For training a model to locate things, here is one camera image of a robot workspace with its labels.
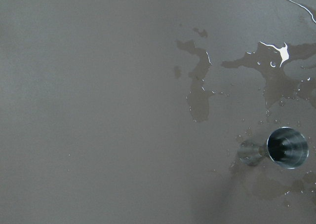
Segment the gray surface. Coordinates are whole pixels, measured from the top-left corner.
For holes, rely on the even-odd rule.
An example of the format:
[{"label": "gray surface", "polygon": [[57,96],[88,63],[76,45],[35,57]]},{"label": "gray surface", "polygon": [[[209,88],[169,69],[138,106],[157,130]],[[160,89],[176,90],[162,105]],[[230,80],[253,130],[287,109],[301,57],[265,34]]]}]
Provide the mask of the gray surface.
[{"label": "gray surface", "polygon": [[[191,40],[217,92],[203,122]],[[284,99],[267,118],[261,73],[222,66],[259,41],[313,44],[316,24],[286,0],[0,0],[0,223],[314,223],[315,108]],[[315,78],[315,60],[284,72]],[[236,136],[287,123],[310,137],[304,165],[234,163]]]}]

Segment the jigger cup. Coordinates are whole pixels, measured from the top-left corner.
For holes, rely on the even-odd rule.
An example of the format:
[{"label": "jigger cup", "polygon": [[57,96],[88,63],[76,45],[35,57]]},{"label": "jigger cup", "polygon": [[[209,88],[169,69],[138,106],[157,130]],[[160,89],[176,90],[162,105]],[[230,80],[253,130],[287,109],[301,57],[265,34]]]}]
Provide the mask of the jigger cup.
[{"label": "jigger cup", "polygon": [[302,165],[309,154],[305,137],[298,131],[282,127],[275,130],[262,145],[259,137],[250,138],[240,144],[237,151],[239,159],[256,166],[265,157],[283,168],[294,169]]}]

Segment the water droplet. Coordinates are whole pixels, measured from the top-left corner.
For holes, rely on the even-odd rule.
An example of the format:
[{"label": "water droplet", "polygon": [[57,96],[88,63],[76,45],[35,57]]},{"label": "water droplet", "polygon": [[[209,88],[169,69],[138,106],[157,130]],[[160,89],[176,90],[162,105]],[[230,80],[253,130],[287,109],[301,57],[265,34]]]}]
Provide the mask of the water droplet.
[{"label": "water droplet", "polygon": [[280,100],[280,101],[278,102],[278,104],[279,104],[281,107],[283,107],[283,106],[284,106],[284,101],[283,101],[283,100]]},{"label": "water droplet", "polygon": [[266,117],[269,117],[271,115],[269,110],[266,110]]},{"label": "water droplet", "polygon": [[238,142],[238,143],[241,144],[243,141],[244,141],[243,136],[240,135],[240,134],[238,134],[238,135],[236,136],[236,142]]},{"label": "water droplet", "polygon": [[229,171],[233,174],[238,172],[238,165],[235,161],[233,161],[231,165],[229,166]]},{"label": "water droplet", "polygon": [[279,119],[274,119],[274,124],[281,124],[280,120]]},{"label": "water droplet", "polygon": [[285,207],[287,207],[287,208],[291,207],[291,203],[290,203],[289,201],[287,201],[287,200],[285,200],[285,201],[283,202],[283,205],[284,205]]}]

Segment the stainless steel cup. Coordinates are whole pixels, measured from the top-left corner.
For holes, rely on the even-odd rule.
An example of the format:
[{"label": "stainless steel cup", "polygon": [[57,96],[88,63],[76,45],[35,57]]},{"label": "stainless steel cup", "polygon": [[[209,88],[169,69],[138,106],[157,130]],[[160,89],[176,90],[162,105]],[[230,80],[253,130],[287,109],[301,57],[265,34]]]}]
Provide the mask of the stainless steel cup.
[{"label": "stainless steel cup", "polygon": [[257,165],[265,157],[287,169],[302,165],[309,150],[305,137],[298,131],[282,127],[274,131],[265,144],[255,137],[241,143],[238,149],[239,159],[249,166]]}]

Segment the spilled water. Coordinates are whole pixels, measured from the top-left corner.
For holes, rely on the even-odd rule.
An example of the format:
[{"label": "spilled water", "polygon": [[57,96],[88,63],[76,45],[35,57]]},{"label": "spilled water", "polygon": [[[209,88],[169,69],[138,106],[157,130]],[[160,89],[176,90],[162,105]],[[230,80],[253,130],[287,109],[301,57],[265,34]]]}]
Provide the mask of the spilled water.
[{"label": "spilled water", "polygon": [[[283,185],[281,182],[269,178],[263,171],[256,176],[252,187],[249,188],[245,181],[249,169],[251,168],[239,160],[234,161],[229,167],[231,174],[239,180],[246,194],[251,193],[260,200],[273,200],[282,196],[290,196],[292,193],[300,193],[316,205],[316,174],[313,171],[308,171],[301,179],[296,179],[289,185]],[[290,207],[287,200],[284,201],[284,205]]]},{"label": "spilled water", "polygon": [[199,31],[198,28],[193,28],[193,31],[199,34],[200,37],[207,38],[208,36],[207,31],[205,29],[203,29],[203,31]]},{"label": "spilled water", "polygon": [[196,67],[189,73],[192,79],[190,86],[190,93],[187,96],[187,102],[190,107],[190,113],[195,122],[202,122],[207,120],[209,114],[208,98],[215,93],[205,90],[203,87],[204,78],[211,66],[211,62],[206,50],[196,47],[195,43],[191,41],[177,42],[177,47],[180,50],[187,51],[192,55],[199,57],[199,62]]},{"label": "spilled water", "polygon": [[246,52],[245,55],[234,61],[224,61],[225,68],[238,68],[245,66],[259,71],[266,80],[264,97],[266,108],[270,108],[275,102],[284,105],[284,100],[294,99],[296,95],[309,100],[316,108],[316,82],[314,79],[297,80],[288,77],[284,72],[284,66],[294,60],[304,60],[316,54],[316,43],[291,45],[277,48],[272,44],[259,42],[255,52]]}]

